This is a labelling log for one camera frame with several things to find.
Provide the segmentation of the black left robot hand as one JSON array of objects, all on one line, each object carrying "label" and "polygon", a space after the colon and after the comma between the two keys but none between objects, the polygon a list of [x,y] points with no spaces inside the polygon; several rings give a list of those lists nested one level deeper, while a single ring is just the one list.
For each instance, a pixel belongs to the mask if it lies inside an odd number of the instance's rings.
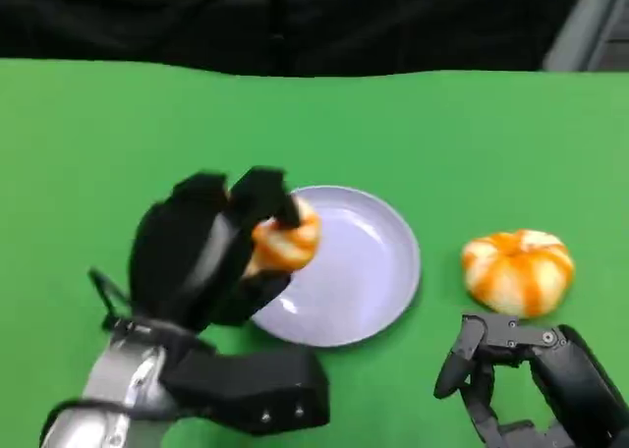
[{"label": "black left robot hand", "polygon": [[177,183],[137,228],[128,266],[133,312],[196,333],[244,324],[291,282],[287,270],[253,264],[253,231],[271,218],[287,229],[298,224],[280,168],[252,167],[233,186],[207,171]]}]

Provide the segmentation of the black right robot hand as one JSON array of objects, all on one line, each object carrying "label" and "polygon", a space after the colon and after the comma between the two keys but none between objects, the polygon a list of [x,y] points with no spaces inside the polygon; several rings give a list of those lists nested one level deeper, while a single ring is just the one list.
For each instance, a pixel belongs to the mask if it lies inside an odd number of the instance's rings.
[{"label": "black right robot hand", "polygon": [[[494,369],[528,364],[554,414],[546,431],[530,420],[500,423],[491,406]],[[584,338],[573,327],[541,328],[514,315],[463,314],[458,336],[433,395],[459,393],[486,447],[625,447],[628,404]]]}]

